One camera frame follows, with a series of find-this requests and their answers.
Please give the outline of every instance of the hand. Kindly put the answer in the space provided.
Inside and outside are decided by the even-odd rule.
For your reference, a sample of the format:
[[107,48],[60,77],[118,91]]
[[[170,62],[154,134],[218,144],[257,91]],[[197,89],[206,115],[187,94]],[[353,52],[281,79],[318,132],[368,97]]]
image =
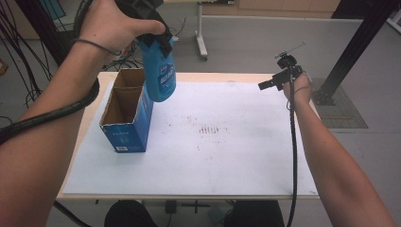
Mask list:
[[137,36],[162,34],[165,29],[161,22],[126,16],[114,0],[95,0],[86,13],[79,37],[117,53],[130,45]]
[[[289,82],[284,84],[284,94],[289,99]],[[312,84],[306,74],[300,75],[294,81],[295,103],[309,103],[312,96]]]

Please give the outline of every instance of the white surface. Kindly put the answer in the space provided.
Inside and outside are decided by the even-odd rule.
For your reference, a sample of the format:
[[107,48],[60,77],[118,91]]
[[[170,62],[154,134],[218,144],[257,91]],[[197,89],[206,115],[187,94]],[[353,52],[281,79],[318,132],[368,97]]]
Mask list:
[[[283,198],[292,194],[287,100],[255,83],[179,82],[155,103],[145,153],[118,154],[98,126],[111,85],[63,190],[141,197]],[[317,196],[301,136],[299,190]]]

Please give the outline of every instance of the black pole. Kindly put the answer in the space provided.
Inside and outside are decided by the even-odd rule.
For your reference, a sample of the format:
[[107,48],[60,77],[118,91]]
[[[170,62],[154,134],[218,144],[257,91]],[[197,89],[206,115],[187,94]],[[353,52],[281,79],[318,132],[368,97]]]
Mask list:
[[62,41],[60,33],[40,0],[15,0],[15,2],[44,42],[56,64],[60,66],[67,56],[70,46]]
[[319,91],[313,94],[317,105],[333,105],[332,98],[351,68],[365,51],[380,28],[392,14],[398,0],[379,0],[363,20],[354,37],[342,52],[339,60]]

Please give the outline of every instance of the blue box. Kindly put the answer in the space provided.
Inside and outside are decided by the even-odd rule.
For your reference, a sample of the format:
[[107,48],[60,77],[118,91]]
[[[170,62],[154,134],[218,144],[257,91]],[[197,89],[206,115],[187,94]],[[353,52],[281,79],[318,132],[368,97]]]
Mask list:
[[116,152],[146,151],[152,110],[144,70],[121,69],[100,119],[100,128]]

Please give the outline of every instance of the bottle label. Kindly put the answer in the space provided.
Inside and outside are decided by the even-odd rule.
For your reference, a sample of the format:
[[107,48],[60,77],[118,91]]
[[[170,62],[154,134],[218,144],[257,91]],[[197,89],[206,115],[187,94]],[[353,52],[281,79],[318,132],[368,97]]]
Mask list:
[[164,64],[160,66],[159,71],[159,89],[160,93],[165,94],[174,84],[175,79],[174,64]]

